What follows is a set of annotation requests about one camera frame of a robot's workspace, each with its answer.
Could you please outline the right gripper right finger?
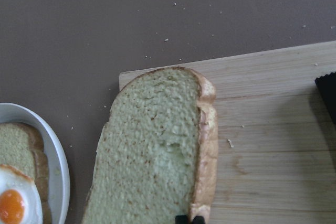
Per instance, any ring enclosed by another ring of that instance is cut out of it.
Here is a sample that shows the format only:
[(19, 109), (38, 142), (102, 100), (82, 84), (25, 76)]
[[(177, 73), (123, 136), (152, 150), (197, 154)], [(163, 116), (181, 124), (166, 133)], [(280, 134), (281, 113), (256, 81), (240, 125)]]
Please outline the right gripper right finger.
[(192, 220), (192, 224), (205, 224), (205, 219), (203, 216), (195, 216)]

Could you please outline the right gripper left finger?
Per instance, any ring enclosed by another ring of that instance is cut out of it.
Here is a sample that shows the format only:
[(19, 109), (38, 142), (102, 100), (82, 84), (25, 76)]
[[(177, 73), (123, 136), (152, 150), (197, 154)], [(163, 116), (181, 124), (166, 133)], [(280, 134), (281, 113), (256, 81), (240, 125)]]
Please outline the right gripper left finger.
[(175, 224), (188, 224), (188, 216), (187, 215), (175, 216)]

